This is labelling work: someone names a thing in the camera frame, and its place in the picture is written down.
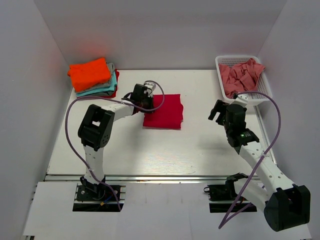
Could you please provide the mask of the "folded grey t shirt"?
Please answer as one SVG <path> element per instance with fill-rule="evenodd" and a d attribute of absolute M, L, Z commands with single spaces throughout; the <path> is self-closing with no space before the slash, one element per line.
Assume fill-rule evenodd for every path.
<path fill-rule="evenodd" d="M 95 64 L 85 75 L 86 88 L 84 90 L 102 84 L 109 86 L 113 70 L 114 66 L 111 64 L 111 69 L 109 69 L 109 65 L 105 61 Z"/>

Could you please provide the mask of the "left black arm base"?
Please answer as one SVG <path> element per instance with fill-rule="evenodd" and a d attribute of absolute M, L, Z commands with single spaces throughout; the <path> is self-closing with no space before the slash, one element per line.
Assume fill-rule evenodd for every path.
<path fill-rule="evenodd" d="M 76 187 L 73 212 L 119 213 L 125 203 L 124 185 L 91 184 L 84 176 Z"/>

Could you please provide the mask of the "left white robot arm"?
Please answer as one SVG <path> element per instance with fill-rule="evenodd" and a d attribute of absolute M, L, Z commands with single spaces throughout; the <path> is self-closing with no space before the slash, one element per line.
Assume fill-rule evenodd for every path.
<path fill-rule="evenodd" d="M 88 193 L 94 199 L 99 200 L 106 193 L 106 187 L 102 184 L 105 182 L 103 152 L 111 138 L 114 122 L 138 112 L 147 113 L 153 109 L 155 89 L 155 83 L 137 83 L 133 92 L 126 94 L 119 103 L 113 103 L 104 108 L 95 104 L 88 107 L 78 129 L 78 137 L 85 152 L 85 161 L 89 165 L 80 181 L 88 188 Z"/>

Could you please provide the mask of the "crumpled pink t shirt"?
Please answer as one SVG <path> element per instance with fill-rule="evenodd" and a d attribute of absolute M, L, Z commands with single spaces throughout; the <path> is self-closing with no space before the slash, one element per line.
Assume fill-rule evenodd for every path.
<path fill-rule="evenodd" d="M 258 83 L 265 66 L 250 58 L 232 67 L 218 64 L 224 93 L 227 98 L 232 99 L 234 94 L 258 90 Z"/>

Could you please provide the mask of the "white plastic basket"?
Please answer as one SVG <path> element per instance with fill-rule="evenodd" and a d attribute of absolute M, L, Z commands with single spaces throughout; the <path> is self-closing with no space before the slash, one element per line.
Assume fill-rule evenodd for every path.
<path fill-rule="evenodd" d="M 254 59 L 256 63 L 261 63 L 261 61 L 254 55 L 218 55 L 215 58 L 215 66 L 217 70 L 217 76 L 219 80 L 219 85 L 221 89 L 222 98 L 225 102 L 231 103 L 233 99 L 228 98 L 225 94 L 225 89 L 222 82 L 221 71 L 219 69 L 219 64 L 227 65 L 228 67 L 233 67 L 236 64 L 247 62 L 249 59 Z M 264 72 L 261 73 L 258 83 L 257 83 L 257 91 L 260 93 L 264 93 L 269 97 L 272 97 L 272 92 L 270 89 L 270 85 L 268 83 L 266 74 Z M 259 104 L 269 101 L 268 98 L 264 97 L 261 94 L 250 93 L 248 94 L 248 106 L 258 106 Z"/>

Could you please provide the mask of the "aluminium table rail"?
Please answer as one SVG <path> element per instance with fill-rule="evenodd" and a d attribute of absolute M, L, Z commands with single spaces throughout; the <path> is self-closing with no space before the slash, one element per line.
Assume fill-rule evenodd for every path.
<path fill-rule="evenodd" d="M 82 157 L 85 153 L 77 132 L 87 105 L 75 104 L 68 121 L 70 141 Z M 224 128 L 208 120 L 210 109 L 184 103 L 181 130 L 143 128 L 141 113 L 116 121 L 103 152 L 106 181 L 201 181 L 249 175 L 251 167 L 229 146 Z M 270 141 L 259 108 L 249 108 L 245 121 L 267 148 Z M 75 182 L 85 171 L 67 143 L 62 124 L 45 180 Z"/>

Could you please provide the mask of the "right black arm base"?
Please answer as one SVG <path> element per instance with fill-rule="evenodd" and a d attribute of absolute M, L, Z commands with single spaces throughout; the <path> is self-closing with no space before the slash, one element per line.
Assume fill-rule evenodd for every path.
<path fill-rule="evenodd" d="M 228 176 L 224 184 L 207 185 L 203 191 L 209 196 L 209 212 L 226 213 L 238 195 L 235 192 L 234 182 L 247 178 L 248 176 L 244 173 L 236 173 Z M 257 208 L 252 203 L 248 202 L 246 198 L 241 196 L 231 213 L 236 213 L 242 208 L 245 208 L 243 212 L 257 212 Z"/>

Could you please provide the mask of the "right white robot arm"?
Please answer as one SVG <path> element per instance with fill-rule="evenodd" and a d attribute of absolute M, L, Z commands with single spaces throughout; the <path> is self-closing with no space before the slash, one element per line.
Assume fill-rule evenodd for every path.
<path fill-rule="evenodd" d="M 310 191 L 305 185 L 296 185 L 265 154 L 259 138 L 246 127 L 246 111 L 239 100 L 231 104 L 217 100 L 208 119 L 224 127 L 229 145 L 250 165 L 263 186 L 244 173 L 236 173 L 227 177 L 223 190 L 211 190 L 211 199 L 246 199 L 263 212 L 275 232 L 309 223 Z"/>

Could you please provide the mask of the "folded dark red t shirt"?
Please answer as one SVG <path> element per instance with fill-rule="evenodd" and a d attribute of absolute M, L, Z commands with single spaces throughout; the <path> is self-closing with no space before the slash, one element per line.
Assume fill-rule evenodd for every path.
<path fill-rule="evenodd" d="M 92 88 L 95 88 L 95 87 L 108 87 L 106 83 L 104 84 L 98 84 L 96 86 L 93 86 L 91 88 L 88 88 L 87 90 L 91 90 Z M 96 96 L 96 97 L 104 97 L 104 98 L 114 98 L 116 96 L 116 93 L 117 93 L 117 90 L 112 94 L 112 95 L 107 95 L 106 93 L 95 93 L 95 94 L 92 94 L 92 95 L 87 95 L 87 96 Z"/>

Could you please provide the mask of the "folded orange t shirt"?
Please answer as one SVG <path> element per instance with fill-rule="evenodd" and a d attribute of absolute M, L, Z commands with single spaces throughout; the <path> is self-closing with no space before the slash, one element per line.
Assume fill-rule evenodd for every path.
<path fill-rule="evenodd" d="M 67 75 L 76 92 L 104 84 L 111 78 L 111 72 L 104 57 L 86 63 L 71 64 Z"/>

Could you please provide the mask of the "folded turquoise t shirt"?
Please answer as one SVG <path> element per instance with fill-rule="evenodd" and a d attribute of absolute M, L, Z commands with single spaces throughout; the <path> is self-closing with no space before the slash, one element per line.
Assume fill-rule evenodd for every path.
<path fill-rule="evenodd" d="M 111 96 L 114 92 L 117 91 L 118 77 L 119 77 L 119 72 L 116 69 L 112 73 L 112 77 L 111 77 L 109 86 L 93 87 L 92 89 L 85 90 L 83 92 L 76 92 L 75 95 L 76 95 L 77 98 L 78 97 L 89 96 L 89 95 L 94 95 L 94 94 L 100 94 L 100 93 L 106 93 L 108 96 Z"/>

